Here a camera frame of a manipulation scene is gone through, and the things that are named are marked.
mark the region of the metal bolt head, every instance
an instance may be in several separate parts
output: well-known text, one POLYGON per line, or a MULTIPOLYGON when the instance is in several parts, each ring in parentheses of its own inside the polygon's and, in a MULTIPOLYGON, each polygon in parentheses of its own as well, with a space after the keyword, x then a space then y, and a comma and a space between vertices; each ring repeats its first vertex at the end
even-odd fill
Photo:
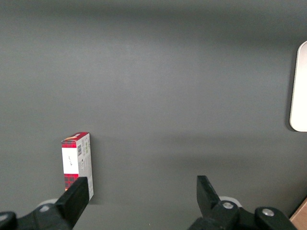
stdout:
POLYGON ((47 205, 44 205, 40 208, 40 212, 47 212, 50 208, 47 205))
POLYGON ((274 212, 268 208, 264 208, 262 213, 268 217, 273 217, 275 215, 274 212))
POLYGON ((0 216, 0 221, 3 221, 3 220, 5 220, 5 219, 7 219, 7 217, 9 217, 8 214, 1 215, 1 216, 0 216))
POLYGON ((224 202, 223 206, 224 208, 227 208, 227 209, 232 209, 234 207, 234 205, 229 202, 224 202))

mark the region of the barcode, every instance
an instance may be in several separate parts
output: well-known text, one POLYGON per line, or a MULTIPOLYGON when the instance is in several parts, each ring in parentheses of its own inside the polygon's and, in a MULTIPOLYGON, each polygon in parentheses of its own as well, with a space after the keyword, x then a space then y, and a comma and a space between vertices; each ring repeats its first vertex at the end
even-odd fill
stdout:
POLYGON ((81 145, 78 146, 78 156, 80 156, 82 153, 82 150, 81 150, 81 145))

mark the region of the gray surface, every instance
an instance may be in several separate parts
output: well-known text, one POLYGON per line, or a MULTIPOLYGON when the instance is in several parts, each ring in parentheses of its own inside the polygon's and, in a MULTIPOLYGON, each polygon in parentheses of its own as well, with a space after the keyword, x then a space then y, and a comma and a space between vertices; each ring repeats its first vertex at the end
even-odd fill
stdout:
POLYGON ((60 196, 60 141, 89 131, 76 230, 185 230, 199 174, 290 214, 307 191, 307 134, 288 125, 307 3, 264 2, 1 2, 1 209, 60 196))

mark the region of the red plaid pattern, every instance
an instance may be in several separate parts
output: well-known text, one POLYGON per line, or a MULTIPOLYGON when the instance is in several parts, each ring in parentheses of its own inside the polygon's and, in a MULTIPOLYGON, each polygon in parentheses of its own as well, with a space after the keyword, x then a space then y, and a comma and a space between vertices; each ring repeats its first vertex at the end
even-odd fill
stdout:
POLYGON ((67 190, 79 177, 79 174, 64 174, 65 190, 67 190))
POLYGON ((62 148, 76 148, 76 142, 75 141, 62 141, 62 148))

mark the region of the small box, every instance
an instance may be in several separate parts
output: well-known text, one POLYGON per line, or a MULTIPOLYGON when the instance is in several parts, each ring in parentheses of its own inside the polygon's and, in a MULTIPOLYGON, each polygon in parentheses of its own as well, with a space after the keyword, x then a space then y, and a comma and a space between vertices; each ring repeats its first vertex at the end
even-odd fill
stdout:
POLYGON ((88 181, 89 199, 94 194, 90 133, 80 132, 62 141, 62 158, 65 190, 79 176, 86 176, 88 181))

